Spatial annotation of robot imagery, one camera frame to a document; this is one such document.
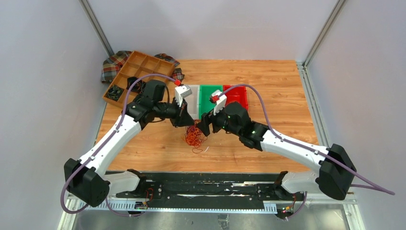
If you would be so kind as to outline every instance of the green tray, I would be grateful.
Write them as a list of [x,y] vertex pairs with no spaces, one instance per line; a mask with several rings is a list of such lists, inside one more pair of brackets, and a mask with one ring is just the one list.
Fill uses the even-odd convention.
[[214,104],[210,102],[212,93],[216,90],[223,91],[222,85],[201,85],[199,92],[199,119],[202,118],[202,114],[208,113],[214,108]]

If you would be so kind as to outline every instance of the plaid fabric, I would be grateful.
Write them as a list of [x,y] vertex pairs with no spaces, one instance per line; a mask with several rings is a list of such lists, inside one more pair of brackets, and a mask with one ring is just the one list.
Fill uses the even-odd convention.
[[131,53],[131,51],[118,51],[116,54],[106,59],[103,62],[103,72],[101,74],[102,82],[112,82]]
[[159,59],[164,59],[165,61],[168,61],[170,63],[174,63],[175,67],[177,67],[180,64],[180,62],[175,60],[173,57],[168,56],[167,54],[157,54],[157,55],[155,55],[155,57],[159,58]]
[[180,80],[180,81],[185,79],[185,75],[182,74],[182,69],[181,68],[176,68],[172,73],[172,78],[175,79],[175,80]]

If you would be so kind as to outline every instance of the red tray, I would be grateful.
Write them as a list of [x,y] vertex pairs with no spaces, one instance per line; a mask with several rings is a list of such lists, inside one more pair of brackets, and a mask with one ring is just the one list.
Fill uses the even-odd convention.
[[[223,92],[232,85],[223,85]],[[232,102],[238,102],[248,111],[247,89],[245,86],[238,86],[226,93],[226,106]]]

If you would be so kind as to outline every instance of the perforated metal strip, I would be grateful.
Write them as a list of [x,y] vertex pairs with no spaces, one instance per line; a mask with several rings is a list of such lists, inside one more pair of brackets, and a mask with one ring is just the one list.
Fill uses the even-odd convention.
[[[116,211],[146,211],[146,212],[200,212],[200,213],[251,213],[251,214],[277,214],[276,204],[264,203],[264,209],[218,209],[218,208],[165,208],[150,207],[148,209],[134,208],[135,202],[131,200],[110,200],[110,206]],[[103,202],[97,207],[87,207],[88,210],[109,210]]]

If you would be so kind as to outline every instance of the black cable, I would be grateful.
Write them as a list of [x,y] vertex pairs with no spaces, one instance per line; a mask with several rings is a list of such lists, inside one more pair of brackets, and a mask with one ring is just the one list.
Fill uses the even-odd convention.
[[[166,94],[168,95],[168,101],[167,101],[167,104],[166,104],[166,108],[168,108],[169,107],[169,101],[170,101],[170,98],[169,98],[169,89],[168,89],[168,86],[167,85],[165,85],[165,89],[166,89]],[[158,122],[161,122],[161,121],[164,121],[165,119],[160,119],[159,121],[151,121],[150,123],[158,123]]]

